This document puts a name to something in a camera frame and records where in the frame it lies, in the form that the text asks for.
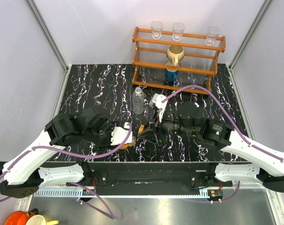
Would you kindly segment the orange bottle cap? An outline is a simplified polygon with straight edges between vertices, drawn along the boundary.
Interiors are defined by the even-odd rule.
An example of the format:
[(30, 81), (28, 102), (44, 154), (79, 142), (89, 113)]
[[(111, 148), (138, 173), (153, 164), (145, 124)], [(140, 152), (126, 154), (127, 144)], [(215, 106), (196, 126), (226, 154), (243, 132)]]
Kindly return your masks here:
[(138, 135), (140, 135), (145, 129), (144, 125), (140, 125), (139, 129), (138, 129)]

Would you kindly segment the orange juice bottle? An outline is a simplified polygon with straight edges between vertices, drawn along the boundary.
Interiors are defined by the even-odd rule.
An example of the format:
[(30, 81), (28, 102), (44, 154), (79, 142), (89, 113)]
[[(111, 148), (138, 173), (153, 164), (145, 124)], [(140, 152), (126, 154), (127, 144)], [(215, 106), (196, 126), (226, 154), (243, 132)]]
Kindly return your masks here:
[(123, 150), (123, 149), (127, 149), (128, 147), (134, 147), (136, 144), (136, 137), (132, 137), (132, 142), (130, 143), (125, 143), (120, 149)]

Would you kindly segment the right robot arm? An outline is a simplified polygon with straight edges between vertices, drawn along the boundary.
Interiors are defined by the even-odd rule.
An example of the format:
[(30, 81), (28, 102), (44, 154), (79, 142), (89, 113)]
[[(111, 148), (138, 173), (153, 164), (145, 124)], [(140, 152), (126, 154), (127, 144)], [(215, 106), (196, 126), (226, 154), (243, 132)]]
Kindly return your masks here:
[(205, 173), (205, 182), (215, 186), (228, 181), (248, 181), (284, 193), (284, 152), (239, 135), (232, 125), (205, 117), (204, 111), (192, 103), (184, 103), (177, 113), (155, 108), (150, 121), (140, 126), (138, 137), (154, 144), (166, 136), (189, 137), (204, 148), (221, 150), (247, 160), (248, 164), (218, 163)]

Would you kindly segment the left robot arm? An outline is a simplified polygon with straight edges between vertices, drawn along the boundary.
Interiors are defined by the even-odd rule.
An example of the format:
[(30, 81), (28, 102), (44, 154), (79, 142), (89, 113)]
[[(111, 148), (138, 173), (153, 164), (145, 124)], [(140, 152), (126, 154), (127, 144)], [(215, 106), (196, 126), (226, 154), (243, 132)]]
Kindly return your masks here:
[(9, 162), (0, 162), (0, 194), (6, 198), (24, 198), (45, 186), (68, 182), (89, 185), (93, 174), (82, 164), (54, 169), (41, 165), (56, 153), (68, 155), (65, 148), (81, 141), (110, 147), (116, 128), (114, 122), (108, 121), (95, 108), (56, 115), (22, 153)]

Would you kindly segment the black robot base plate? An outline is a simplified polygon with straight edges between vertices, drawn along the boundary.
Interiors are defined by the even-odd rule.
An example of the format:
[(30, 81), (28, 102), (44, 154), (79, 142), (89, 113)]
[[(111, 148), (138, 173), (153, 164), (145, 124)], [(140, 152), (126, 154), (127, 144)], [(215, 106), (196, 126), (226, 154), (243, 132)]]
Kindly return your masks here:
[(78, 183), (99, 195), (192, 195), (202, 188), (231, 187), (215, 178), (217, 163), (94, 162), (84, 163)]

